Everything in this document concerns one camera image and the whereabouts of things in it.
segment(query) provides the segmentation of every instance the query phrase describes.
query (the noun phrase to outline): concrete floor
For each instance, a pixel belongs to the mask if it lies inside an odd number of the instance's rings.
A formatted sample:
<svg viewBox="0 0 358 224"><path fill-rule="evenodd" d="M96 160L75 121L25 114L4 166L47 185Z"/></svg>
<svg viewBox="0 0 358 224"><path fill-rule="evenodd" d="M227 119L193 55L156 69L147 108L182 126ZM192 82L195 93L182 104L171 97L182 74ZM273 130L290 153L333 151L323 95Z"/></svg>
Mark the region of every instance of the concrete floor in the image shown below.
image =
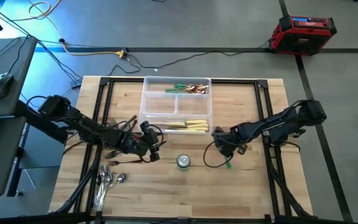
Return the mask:
<svg viewBox="0 0 358 224"><path fill-rule="evenodd" d="M299 16L333 17L338 33L329 48L358 48L358 2L351 0L286 0L288 12ZM9 17L22 17L25 0L7 1ZM50 18L67 42L126 47L256 47L263 44L282 16L278 1L261 0L146 0L62 1ZM56 41L49 21L21 22L31 34ZM15 30L0 32L15 37ZM192 54L136 53L144 65L160 65ZM113 55L56 56L79 75L107 75L115 64L127 70L128 62ZM324 123L339 177L355 222L358 222L358 54L318 54L303 57L314 97L328 115ZM125 75L116 70L113 75ZM136 76L283 78L289 102L305 98L294 56L249 53L235 57L209 54L158 70L143 69ZM23 94L63 94L70 80L45 53L36 53ZM78 90L69 94L75 103ZM341 213L328 176L314 128L299 138L301 157L314 214L340 220ZM37 189L25 174L19 198L0 198L0 217L46 213L57 168L29 170Z"/></svg>

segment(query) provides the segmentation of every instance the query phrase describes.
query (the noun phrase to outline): blue light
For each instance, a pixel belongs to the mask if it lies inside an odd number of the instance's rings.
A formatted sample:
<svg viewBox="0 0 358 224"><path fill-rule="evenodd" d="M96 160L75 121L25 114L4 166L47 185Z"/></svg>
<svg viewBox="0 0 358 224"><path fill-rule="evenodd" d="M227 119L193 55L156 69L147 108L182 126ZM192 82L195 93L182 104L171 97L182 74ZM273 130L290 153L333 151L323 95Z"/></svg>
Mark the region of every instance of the blue light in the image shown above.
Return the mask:
<svg viewBox="0 0 358 224"><path fill-rule="evenodd" d="M293 20L296 20L296 21L305 21L305 22L308 22L308 19L307 18L292 18Z"/></svg>

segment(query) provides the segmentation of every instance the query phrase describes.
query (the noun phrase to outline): computer mouse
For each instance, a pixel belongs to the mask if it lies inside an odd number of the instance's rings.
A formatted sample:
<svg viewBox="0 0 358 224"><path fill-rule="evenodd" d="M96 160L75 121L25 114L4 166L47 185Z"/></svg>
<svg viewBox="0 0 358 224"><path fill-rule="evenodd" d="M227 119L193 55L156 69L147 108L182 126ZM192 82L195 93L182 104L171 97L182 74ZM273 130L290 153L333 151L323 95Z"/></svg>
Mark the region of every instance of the computer mouse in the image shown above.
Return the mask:
<svg viewBox="0 0 358 224"><path fill-rule="evenodd" d="M8 95L13 80L13 75L10 73L0 74L0 99Z"/></svg>

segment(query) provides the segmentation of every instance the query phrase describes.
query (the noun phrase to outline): clear plastic organizer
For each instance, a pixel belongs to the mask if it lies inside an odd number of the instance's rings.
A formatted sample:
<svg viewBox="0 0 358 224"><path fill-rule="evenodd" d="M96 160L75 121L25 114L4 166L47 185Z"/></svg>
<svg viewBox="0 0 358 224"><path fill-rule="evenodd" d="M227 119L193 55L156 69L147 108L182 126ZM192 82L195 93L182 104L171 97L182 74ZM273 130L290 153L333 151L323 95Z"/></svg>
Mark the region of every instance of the clear plastic organizer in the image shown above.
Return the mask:
<svg viewBox="0 0 358 224"><path fill-rule="evenodd" d="M206 93L167 93L175 84L208 85ZM164 133L211 134L212 88L209 78L146 77L143 84L139 124L148 121ZM185 123L179 127L172 124Z"/></svg>

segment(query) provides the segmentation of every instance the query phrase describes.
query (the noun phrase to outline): spoon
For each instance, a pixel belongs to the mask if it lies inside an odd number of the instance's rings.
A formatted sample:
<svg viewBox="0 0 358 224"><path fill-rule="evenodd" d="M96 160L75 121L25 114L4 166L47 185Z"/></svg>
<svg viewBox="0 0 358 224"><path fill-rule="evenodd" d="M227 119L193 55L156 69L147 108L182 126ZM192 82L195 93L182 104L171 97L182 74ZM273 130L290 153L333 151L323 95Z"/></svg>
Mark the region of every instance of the spoon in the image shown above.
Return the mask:
<svg viewBox="0 0 358 224"><path fill-rule="evenodd" d="M98 203L98 209L96 211L100 212L102 210L102 207L103 207L103 204L104 204L104 197L106 196L106 192L107 190L114 185L114 174L112 172L110 172L106 179L105 179L105 182L104 184L106 185L104 188L103 188L103 192L102 192L102 195L100 196L100 200L99 200L99 203Z"/></svg>
<svg viewBox="0 0 358 224"><path fill-rule="evenodd" d="M103 205L104 205L104 197L106 196L107 190L108 190L110 187L112 187L114 184L122 184L122 183L124 183L127 179L128 179L128 175L127 175L127 174L125 174L125 173L119 174L118 177L117 177L117 181L116 181L116 182L111 182L111 183L107 186L106 190L105 190L105 191L103 192L103 194L102 194L101 201L100 201L99 206L98 206L98 209L97 209L98 212L100 212L100 211L102 210L102 208L103 208Z"/></svg>
<svg viewBox="0 0 358 224"><path fill-rule="evenodd" d="M106 174L109 172L109 167L108 166L101 166L99 169L99 176L100 176L100 185L99 185L99 190L96 193L95 192L95 196L94 196L94 207L96 207L96 205L99 203L100 200L100 196L101 193L104 189L104 180L106 178Z"/></svg>

